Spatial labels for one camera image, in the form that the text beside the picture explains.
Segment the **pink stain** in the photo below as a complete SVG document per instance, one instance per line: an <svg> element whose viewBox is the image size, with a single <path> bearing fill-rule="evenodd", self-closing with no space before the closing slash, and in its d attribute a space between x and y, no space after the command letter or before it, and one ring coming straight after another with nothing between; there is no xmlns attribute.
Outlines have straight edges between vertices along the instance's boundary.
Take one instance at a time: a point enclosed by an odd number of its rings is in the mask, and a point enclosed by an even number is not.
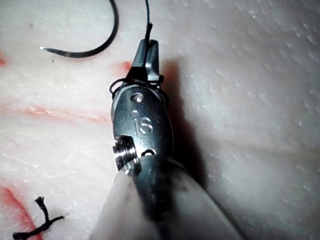
<svg viewBox="0 0 320 240"><path fill-rule="evenodd" d="M20 226L20 231L29 232L36 228L25 206L15 197L16 194L7 187L0 187L0 201L12 220ZM42 235L30 237L30 240L43 240Z"/></svg>
<svg viewBox="0 0 320 240"><path fill-rule="evenodd" d="M109 114L97 114L97 117L89 116L87 113L71 112L59 109L47 109L43 106L32 104L27 108L14 108L8 104L0 105L0 111L11 111L27 114L34 118L46 117L52 120L59 120L72 123L74 119L85 119L92 122L110 122Z"/></svg>
<svg viewBox="0 0 320 240"><path fill-rule="evenodd" d="M3 57L2 53L0 52L0 66L4 66L6 65L6 60L5 58Z"/></svg>
<svg viewBox="0 0 320 240"><path fill-rule="evenodd" d="M126 74L128 74L131 66L132 66L132 63L130 61L124 61L122 63L122 71L125 72Z"/></svg>
<svg viewBox="0 0 320 240"><path fill-rule="evenodd" d="M131 61L113 63L110 65L116 78L124 78L132 66Z"/></svg>

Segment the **red line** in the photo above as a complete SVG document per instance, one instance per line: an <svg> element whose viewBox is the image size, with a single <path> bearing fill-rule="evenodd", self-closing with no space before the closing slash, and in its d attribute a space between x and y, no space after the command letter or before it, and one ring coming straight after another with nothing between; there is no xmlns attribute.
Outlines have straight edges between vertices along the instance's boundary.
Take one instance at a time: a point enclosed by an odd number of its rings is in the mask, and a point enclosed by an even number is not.
<svg viewBox="0 0 320 240"><path fill-rule="evenodd" d="M86 119L92 122L110 122L108 114L98 115L97 117L88 116L86 113L74 113L65 110L46 109L43 106L31 105L28 108L14 108L8 106L8 104L0 105L0 111L12 111L17 113L28 114L32 117L47 117L55 120L63 120L66 122L73 122L72 118Z"/></svg>
<svg viewBox="0 0 320 240"><path fill-rule="evenodd" d="M19 223L21 231L32 231L36 228L31 216L24 205L15 197L14 193L7 187L1 187L1 202L11 208L10 215L14 221ZM43 240L40 234L31 237L30 240Z"/></svg>

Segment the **white textured surface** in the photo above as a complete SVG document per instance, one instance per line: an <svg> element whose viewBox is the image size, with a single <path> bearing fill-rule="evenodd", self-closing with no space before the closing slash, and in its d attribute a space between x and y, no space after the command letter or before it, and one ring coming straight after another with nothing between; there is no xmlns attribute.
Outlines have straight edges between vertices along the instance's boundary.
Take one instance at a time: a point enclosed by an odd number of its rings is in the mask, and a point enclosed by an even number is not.
<svg viewBox="0 0 320 240"><path fill-rule="evenodd" d="M83 51L105 41L107 0L0 2L0 184L22 190L36 225L37 196L52 215L69 213L48 240L86 239L116 174L108 88L122 77L118 64L133 60L146 20L144 1L116 2L114 43L78 60L39 46ZM319 1L150 8L164 88L193 130L211 196L250 239L320 238ZM5 240L23 230L9 219L0 205Z"/></svg>

